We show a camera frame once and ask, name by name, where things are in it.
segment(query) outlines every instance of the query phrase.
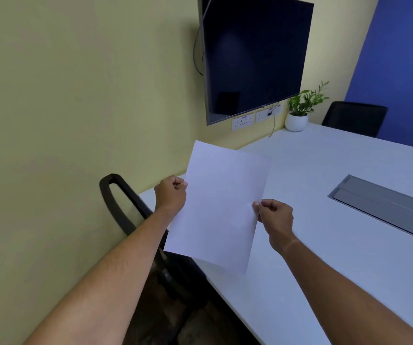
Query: white table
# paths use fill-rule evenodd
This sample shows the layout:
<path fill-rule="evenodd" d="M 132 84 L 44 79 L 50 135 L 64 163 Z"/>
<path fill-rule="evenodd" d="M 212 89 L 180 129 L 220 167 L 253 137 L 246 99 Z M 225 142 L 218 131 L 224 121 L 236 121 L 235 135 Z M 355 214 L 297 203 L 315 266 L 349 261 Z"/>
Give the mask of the white table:
<path fill-rule="evenodd" d="M 309 124 L 241 150 L 273 158 L 264 197 L 293 207 L 301 241 L 413 326 L 413 237 L 328 198 L 348 174 L 413 197 L 413 148 Z M 155 208 L 153 189 L 141 198 Z M 329 344 L 261 223 L 246 275 L 195 262 L 262 344 Z"/>

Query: black tv screen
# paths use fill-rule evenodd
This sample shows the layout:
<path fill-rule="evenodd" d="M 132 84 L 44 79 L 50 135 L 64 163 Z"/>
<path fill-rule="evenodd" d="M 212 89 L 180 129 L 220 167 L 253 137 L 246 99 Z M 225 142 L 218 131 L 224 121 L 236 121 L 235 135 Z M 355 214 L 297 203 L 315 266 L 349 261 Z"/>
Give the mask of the black tv screen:
<path fill-rule="evenodd" d="M 209 0 L 199 0 L 201 16 Z M 212 0 L 203 23 L 207 123 L 300 92 L 314 5 Z"/>

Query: blue wall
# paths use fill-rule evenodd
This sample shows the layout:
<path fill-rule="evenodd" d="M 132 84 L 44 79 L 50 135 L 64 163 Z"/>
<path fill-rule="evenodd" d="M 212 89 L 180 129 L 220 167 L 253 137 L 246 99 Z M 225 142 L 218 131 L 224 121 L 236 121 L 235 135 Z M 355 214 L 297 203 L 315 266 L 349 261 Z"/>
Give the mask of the blue wall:
<path fill-rule="evenodd" d="M 387 106 L 378 138 L 413 146 L 413 0 L 379 0 L 345 100 Z"/>

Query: left hand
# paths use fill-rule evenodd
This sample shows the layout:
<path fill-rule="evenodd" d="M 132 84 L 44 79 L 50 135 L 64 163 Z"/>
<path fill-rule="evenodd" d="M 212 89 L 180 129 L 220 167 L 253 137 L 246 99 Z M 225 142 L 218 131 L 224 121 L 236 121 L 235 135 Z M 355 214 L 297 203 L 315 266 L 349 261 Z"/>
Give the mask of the left hand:
<path fill-rule="evenodd" d="M 155 211 L 163 212 L 173 219 L 186 203 L 187 182 L 171 176 L 155 187 Z"/>

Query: wall socket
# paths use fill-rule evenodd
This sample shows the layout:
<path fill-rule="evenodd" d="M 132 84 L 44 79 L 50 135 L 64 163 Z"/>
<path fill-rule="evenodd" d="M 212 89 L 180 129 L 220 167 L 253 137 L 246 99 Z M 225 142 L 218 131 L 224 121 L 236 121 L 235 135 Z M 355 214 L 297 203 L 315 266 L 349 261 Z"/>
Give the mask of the wall socket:
<path fill-rule="evenodd" d="M 277 107 L 274 110 L 273 109 L 274 109 L 274 107 L 257 112 L 256 113 L 256 122 L 265 121 L 265 120 L 271 118 L 273 115 L 280 115 L 283 112 L 283 105 L 279 104 L 279 105 L 277 105 Z"/>
<path fill-rule="evenodd" d="M 254 113 L 242 117 L 238 117 L 237 119 L 232 120 L 232 130 L 236 131 L 241 128 L 245 128 L 248 126 L 254 125 Z"/>

